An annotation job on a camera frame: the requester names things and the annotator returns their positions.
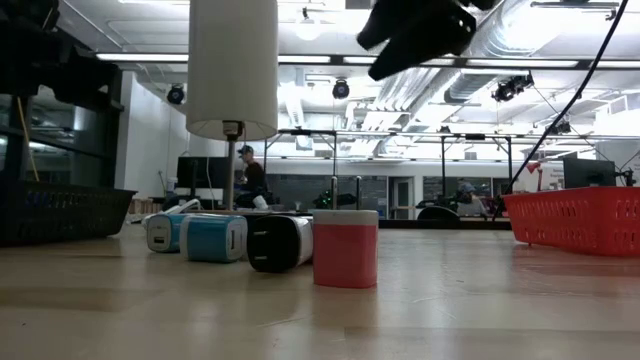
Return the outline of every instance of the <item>red plastic basket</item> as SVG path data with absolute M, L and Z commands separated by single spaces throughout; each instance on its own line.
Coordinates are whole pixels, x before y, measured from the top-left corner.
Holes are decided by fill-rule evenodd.
M 592 255 L 640 255 L 640 188 L 593 187 L 504 199 L 518 241 Z

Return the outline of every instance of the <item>white cylinder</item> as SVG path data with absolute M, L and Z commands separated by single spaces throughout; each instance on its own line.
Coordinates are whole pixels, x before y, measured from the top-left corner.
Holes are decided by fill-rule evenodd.
M 191 0 L 189 132 L 226 140 L 227 120 L 244 122 L 248 141 L 275 135 L 277 73 L 276 0 Z

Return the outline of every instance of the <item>black basket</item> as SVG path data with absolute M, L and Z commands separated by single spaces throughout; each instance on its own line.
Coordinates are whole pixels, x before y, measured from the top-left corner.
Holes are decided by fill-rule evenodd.
M 135 193 L 0 178 L 0 246 L 117 234 Z

